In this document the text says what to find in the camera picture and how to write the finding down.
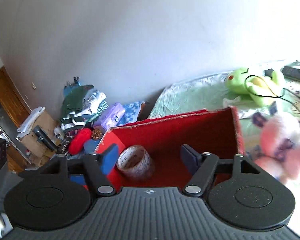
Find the crosshair logo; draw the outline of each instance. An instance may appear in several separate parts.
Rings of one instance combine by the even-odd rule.
[[[155,191],[152,190],[152,189],[148,189],[148,190],[146,190],[145,192],[146,192],[147,194],[153,194]]]

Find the silver screw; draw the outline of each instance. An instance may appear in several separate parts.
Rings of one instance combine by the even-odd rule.
[[[102,194],[110,194],[113,191],[113,187],[107,185],[100,186],[98,187],[98,191]]]
[[[197,194],[201,191],[201,188],[195,185],[191,185],[185,188],[185,191],[190,194]]]

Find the stuffed animal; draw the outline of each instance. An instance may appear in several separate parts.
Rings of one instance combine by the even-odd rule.
[[[286,184],[300,182],[300,123],[287,112],[276,113],[267,120],[260,113],[252,117],[262,128],[260,147],[263,156],[255,163]]]
[[[259,76],[254,68],[239,68],[225,79],[227,88],[237,94],[249,94],[258,106],[269,106],[274,98],[259,97],[281,95],[285,81],[282,72],[274,70],[272,77]]]

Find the gray ribbed plate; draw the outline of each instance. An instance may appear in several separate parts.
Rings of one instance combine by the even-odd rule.
[[[202,199],[184,196],[176,187],[152,189],[126,187],[118,195],[100,198],[91,212],[73,225],[47,232],[15,228],[5,239],[289,240],[300,238],[287,227],[270,232],[250,232],[232,228],[213,216]]]

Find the black circular disc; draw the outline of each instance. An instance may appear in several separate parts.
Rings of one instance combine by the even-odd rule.
[[[217,217],[236,227],[269,230],[288,223],[295,199],[270,175],[241,174],[216,185],[208,204]]]
[[[90,193],[83,186],[45,174],[25,179],[10,190],[4,199],[4,209],[14,225],[53,230],[82,217],[90,202]]]

